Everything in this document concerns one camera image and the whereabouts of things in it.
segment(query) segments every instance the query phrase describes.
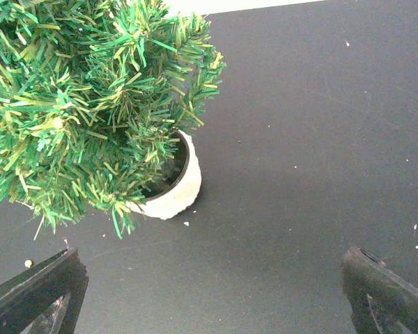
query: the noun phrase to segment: dark gray surface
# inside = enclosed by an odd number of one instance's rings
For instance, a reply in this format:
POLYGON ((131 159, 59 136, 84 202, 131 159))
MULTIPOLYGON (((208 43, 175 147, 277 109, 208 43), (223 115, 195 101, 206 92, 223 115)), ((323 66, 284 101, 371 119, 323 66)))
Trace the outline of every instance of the dark gray surface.
POLYGON ((350 245, 418 284, 418 1, 209 18, 229 66, 195 205, 122 241, 94 211, 32 241, 37 221, 13 232, 30 211, 2 204, 0 283, 66 237, 90 275, 78 333, 354 333, 350 245))

